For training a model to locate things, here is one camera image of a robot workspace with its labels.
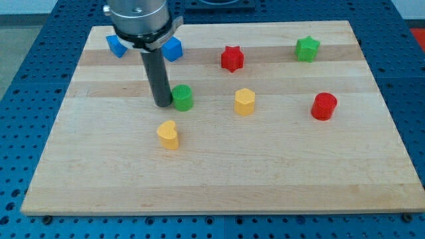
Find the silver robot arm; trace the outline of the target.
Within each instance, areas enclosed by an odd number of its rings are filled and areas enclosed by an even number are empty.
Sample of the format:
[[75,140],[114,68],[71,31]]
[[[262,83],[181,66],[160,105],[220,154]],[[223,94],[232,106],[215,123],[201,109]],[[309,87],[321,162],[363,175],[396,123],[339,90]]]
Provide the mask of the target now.
[[121,44],[144,53],[161,48],[183,24],[171,16],[167,0],[107,0],[103,12]]

